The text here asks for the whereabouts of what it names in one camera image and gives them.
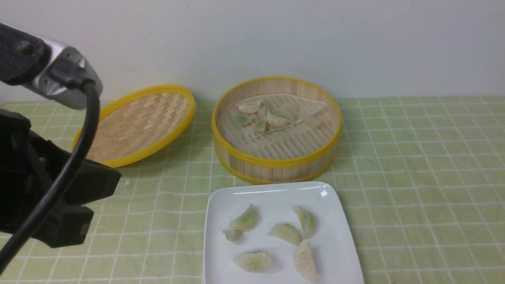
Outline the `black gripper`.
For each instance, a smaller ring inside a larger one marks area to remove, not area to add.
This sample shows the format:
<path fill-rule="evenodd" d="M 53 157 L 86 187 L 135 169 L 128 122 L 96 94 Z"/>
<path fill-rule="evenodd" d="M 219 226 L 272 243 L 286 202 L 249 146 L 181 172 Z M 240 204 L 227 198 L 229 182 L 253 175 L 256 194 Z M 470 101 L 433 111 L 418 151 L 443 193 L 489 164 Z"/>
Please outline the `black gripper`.
<path fill-rule="evenodd" d="M 70 153 L 31 130 L 19 113 L 1 110 L 0 230 L 14 234 L 56 179 Z M 94 212 L 88 203 L 112 196 L 121 173 L 85 160 L 33 239 L 51 248 L 84 243 Z"/>

